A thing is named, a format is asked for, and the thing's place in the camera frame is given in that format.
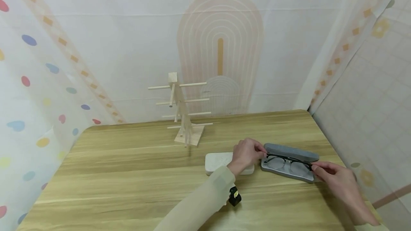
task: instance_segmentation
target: wooden tabletop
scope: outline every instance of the wooden tabletop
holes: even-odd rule
[[[173,140],[172,121],[87,129],[47,185],[19,231],[144,231],[203,183],[207,153],[232,152],[245,137],[318,153],[343,165],[303,110],[199,120],[198,148]],[[243,200],[200,230],[350,230],[341,205],[323,183],[308,184],[256,166],[236,186]]]

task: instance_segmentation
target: wooden glasses display stand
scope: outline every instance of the wooden glasses display stand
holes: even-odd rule
[[[191,123],[190,116],[211,114],[211,112],[195,112],[195,113],[189,114],[186,103],[209,101],[210,99],[202,98],[202,99],[186,100],[184,99],[184,94],[181,88],[187,87],[187,86],[202,86],[206,84],[207,84],[206,82],[180,84],[178,81],[177,73],[170,72],[168,74],[168,85],[167,86],[151,86],[148,88],[149,90],[164,89],[164,88],[171,89],[170,101],[156,103],[156,105],[168,104],[168,106],[173,107],[173,104],[175,104],[177,106],[175,115],[165,115],[162,117],[163,118],[174,117],[174,122],[177,122],[178,117],[181,117],[180,126],[169,126],[167,128],[168,129],[179,128],[179,132],[176,136],[176,139],[174,139],[174,141],[178,143],[183,143],[186,147],[187,145],[195,145],[198,147],[198,142],[200,141],[200,137],[202,136],[204,132],[204,126],[212,125],[212,123],[202,123],[202,124]]]

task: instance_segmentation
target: gray glasses case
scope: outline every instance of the gray glasses case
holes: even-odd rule
[[[300,150],[297,148],[286,147],[285,145],[267,143],[264,145],[264,148],[267,150],[268,153],[281,155],[281,156],[288,156],[288,157],[296,158],[298,160],[308,161],[310,163],[313,161],[318,161],[320,158],[319,155],[317,155],[316,153]],[[283,175],[284,177],[288,177],[291,179],[298,179],[298,180],[302,180],[308,183],[314,182],[314,174],[311,171],[307,171],[304,174],[295,173],[292,171],[291,165],[288,161],[285,162],[282,168],[273,169],[272,167],[270,167],[270,162],[264,163],[265,160],[267,160],[267,158],[264,158],[261,160],[262,171],[273,172],[278,175]]]

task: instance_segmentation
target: sleeve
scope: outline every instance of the sleeve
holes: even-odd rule
[[[208,180],[177,204],[154,231],[198,230],[214,213],[227,203],[235,176],[221,166]]]
[[[370,224],[365,224],[361,226],[354,226],[356,231],[389,231],[384,225],[372,226]]]

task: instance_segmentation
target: left hand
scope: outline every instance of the left hand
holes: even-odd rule
[[[227,165],[235,176],[239,175],[248,166],[255,164],[259,159],[266,157],[267,150],[263,145],[251,138],[240,140],[233,149],[233,159]]]

